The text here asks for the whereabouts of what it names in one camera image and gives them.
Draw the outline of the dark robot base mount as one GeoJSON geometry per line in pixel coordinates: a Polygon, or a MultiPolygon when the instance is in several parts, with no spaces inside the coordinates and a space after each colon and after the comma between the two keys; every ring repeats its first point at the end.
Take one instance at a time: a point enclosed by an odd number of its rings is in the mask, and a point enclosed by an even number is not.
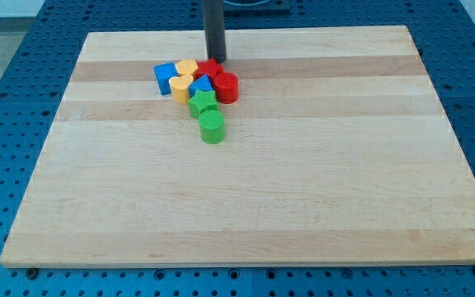
{"type": "Polygon", "coordinates": [[[290,0],[223,0],[226,12],[289,12],[290,0]]]}

